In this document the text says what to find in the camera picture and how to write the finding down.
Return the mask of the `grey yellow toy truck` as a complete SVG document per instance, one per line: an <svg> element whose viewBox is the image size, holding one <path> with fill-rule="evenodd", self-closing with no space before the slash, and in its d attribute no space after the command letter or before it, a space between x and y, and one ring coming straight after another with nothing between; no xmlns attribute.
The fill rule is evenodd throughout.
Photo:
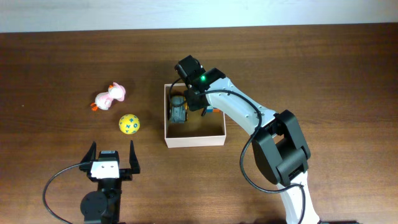
<svg viewBox="0 0 398 224"><path fill-rule="evenodd" d="M175 124L183 124L187 120L188 105L184 96L171 97L169 109L169 121Z"/></svg>

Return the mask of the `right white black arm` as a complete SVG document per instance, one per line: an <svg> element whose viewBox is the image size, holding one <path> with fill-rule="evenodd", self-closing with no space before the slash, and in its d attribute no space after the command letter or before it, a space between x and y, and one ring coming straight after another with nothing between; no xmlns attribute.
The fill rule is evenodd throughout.
<svg viewBox="0 0 398 224"><path fill-rule="evenodd" d="M279 194L287 223L320 223L308 189L308 160L311 152L295 115L278 113L262 106L239 90L220 70L205 70L191 55L174 67L184 82L184 96L190 111L215 107L249 134L239 158L243 177L255 189ZM274 190L255 184L244 169L244 157L252 147L259 172Z"/></svg>

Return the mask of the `colourful puzzle cube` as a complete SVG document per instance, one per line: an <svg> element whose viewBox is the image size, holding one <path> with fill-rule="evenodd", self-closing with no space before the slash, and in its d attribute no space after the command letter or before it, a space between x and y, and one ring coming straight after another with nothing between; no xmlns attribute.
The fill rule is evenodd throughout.
<svg viewBox="0 0 398 224"><path fill-rule="evenodd" d="M207 113L219 113L220 110L218 108L213 107L213 106L208 106L206 108L206 112Z"/></svg>

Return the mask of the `pink white toy duck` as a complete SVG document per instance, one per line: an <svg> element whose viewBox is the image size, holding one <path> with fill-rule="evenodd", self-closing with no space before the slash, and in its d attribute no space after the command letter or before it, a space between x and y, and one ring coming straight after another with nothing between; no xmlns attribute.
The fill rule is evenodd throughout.
<svg viewBox="0 0 398 224"><path fill-rule="evenodd" d="M109 110L114 100L124 101L125 95L125 88L113 82L113 84L108 87L107 92L97 94L95 101L90 105L91 110Z"/></svg>

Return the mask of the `pink cardboard box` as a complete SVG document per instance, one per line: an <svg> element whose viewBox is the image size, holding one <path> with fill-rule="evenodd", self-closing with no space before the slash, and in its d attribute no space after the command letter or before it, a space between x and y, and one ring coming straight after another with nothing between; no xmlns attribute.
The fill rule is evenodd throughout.
<svg viewBox="0 0 398 224"><path fill-rule="evenodd" d="M186 86L183 83L164 85L164 139L167 147L222 146L226 140L224 113L207 112L202 116L202 110L187 111L184 123L171 123L169 90L173 95L182 95Z"/></svg>

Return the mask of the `yellow letter ball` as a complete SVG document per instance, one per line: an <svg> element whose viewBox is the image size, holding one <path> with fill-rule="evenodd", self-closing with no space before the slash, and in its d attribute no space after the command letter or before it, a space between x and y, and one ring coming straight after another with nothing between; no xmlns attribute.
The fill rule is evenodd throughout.
<svg viewBox="0 0 398 224"><path fill-rule="evenodd" d="M120 131L124 134L134 134L138 132L141 125L139 118L134 114L123 115L118 124Z"/></svg>

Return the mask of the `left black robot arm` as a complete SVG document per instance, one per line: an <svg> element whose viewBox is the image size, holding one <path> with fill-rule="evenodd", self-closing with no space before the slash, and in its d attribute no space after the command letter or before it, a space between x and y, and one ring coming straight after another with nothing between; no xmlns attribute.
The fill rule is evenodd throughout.
<svg viewBox="0 0 398 224"><path fill-rule="evenodd" d="M98 184L95 191L87 193L81 200L80 210L84 223L112 224L119 223L122 183L131 181L141 168L130 142L129 168L120 168L118 151L101 151L96 155L96 143L93 142L79 165L87 178Z"/></svg>

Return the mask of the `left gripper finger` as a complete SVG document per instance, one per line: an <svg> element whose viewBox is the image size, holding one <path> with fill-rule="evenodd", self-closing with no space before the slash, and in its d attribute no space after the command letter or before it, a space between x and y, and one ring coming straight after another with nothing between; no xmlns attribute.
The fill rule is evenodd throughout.
<svg viewBox="0 0 398 224"><path fill-rule="evenodd" d="M136 156L133 140L130 140L129 164L130 164L130 167L132 170L140 169L140 165L139 165L139 161Z"/></svg>
<svg viewBox="0 0 398 224"><path fill-rule="evenodd" d="M96 142L93 141L88 152L83 156L81 163L92 162L96 158Z"/></svg>

